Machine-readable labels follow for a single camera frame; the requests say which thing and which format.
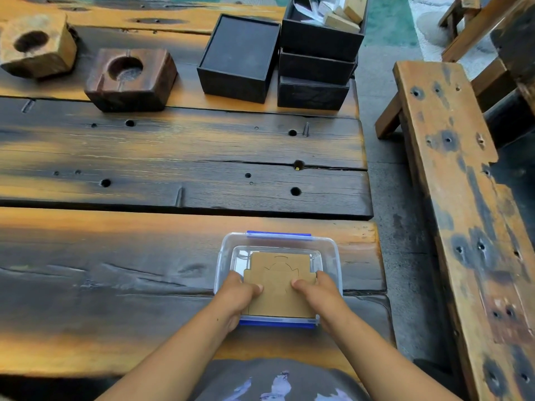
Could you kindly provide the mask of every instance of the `person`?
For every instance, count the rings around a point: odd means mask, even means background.
[[[317,272],[316,284],[292,280],[291,286],[319,314],[323,329],[373,401],[459,400],[355,315],[326,273]],[[262,290],[230,272],[203,310],[97,400],[368,400],[359,384],[341,371],[293,360],[216,360],[206,369],[225,336],[238,325],[241,311]]]

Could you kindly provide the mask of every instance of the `bolt hole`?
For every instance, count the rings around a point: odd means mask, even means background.
[[[19,37],[13,47],[22,53],[34,52],[47,44],[48,34],[43,31],[31,31]]]
[[[121,56],[108,66],[108,74],[115,81],[131,81],[143,72],[143,63],[131,56]]]
[[[296,160],[294,162],[294,170],[302,170],[304,168],[304,162],[302,160]]]

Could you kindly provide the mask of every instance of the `person's left hand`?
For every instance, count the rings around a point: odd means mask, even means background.
[[[244,283],[238,273],[235,271],[229,272],[223,285],[212,300],[213,305],[223,312],[225,318],[228,318],[228,332],[233,331],[237,327],[238,322],[240,322],[241,312],[263,290],[264,287],[262,285]]]

